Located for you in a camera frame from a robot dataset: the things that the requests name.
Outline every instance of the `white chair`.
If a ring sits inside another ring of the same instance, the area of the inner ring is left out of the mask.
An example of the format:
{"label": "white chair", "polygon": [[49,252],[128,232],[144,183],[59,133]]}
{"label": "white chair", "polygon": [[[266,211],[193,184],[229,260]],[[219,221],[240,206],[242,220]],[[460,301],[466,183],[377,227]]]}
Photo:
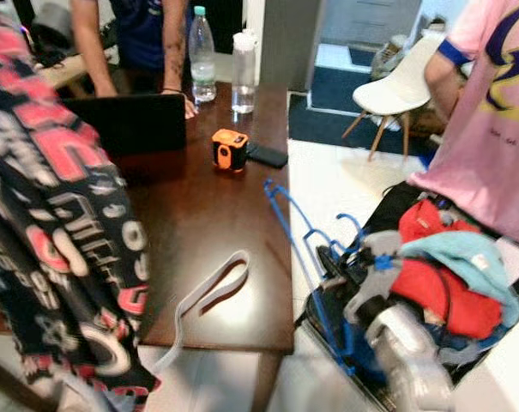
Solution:
{"label": "white chair", "polygon": [[404,129],[404,158],[407,157],[409,141],[409,112],[423,106],[431,98],[423,72],[431,56],[440,46],[439,37],[424,37],[398,64],[396,69],[384,79],[360,86],[353,93],[353,100],[364,110],[345,130],[347,135],[365,116],[383,116],[376,137],[371,145],[368,161],[371,160],[383,135],[390,116],[402,117]]}

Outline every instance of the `water bottle cap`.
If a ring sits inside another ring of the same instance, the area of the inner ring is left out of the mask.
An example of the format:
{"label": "water bottle cap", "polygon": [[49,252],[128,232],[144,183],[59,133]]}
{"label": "water bottle cap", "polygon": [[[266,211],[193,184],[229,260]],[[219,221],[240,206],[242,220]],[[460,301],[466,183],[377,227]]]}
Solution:
{"label": "water bottle cap", "polygon": [[256,31],[253,28],[245,28],[242,30],[242,33],[249,34],[257,41]]}
{"label": "water bottle cap", "polygon": [[255,36],[249,33],[236,33],[233,35],[234,48],[243,52],[249,52],[256,46]]}
{"label": "water bottle cap", "polygon": [[195,15],[206,15],[206,8],[204,6],[194,6]]}

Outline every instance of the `person's hand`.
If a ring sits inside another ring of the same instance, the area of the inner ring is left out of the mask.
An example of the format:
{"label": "person's hand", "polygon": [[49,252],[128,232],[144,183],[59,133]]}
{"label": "person's hand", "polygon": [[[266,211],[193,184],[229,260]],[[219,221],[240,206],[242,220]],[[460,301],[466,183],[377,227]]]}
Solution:
{"label": "person's hand", "polygon": [[194,106],[194,104],[189,100],[189,98],[181,92],[176,90],[164,89],[162,94],[182,94],[184,96],[184,118],[188,120],[189,118],[194,118],[198,114],[198,110]]}

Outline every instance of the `smartphone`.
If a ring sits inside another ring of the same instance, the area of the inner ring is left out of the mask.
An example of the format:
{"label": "smartphone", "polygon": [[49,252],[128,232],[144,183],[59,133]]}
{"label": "smartphone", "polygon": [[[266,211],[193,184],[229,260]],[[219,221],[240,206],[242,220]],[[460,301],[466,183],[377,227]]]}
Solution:
{"label": "smartphone", "polygon": [[246,154],[251,161],[276,169],[282,169],[287,164],[287,154],[273,148],[265,148],[253,142],[248,142]]}

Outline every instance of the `black laptop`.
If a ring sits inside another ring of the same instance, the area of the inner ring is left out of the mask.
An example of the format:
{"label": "black laptop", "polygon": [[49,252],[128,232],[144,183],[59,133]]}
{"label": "black laptop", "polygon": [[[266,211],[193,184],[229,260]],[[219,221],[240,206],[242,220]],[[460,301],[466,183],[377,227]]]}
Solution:
{"label": "black laptop", "polygon": [[63,103],[99,132],[109,155],[178,150],[186,144],[183,95],[67,99]]}

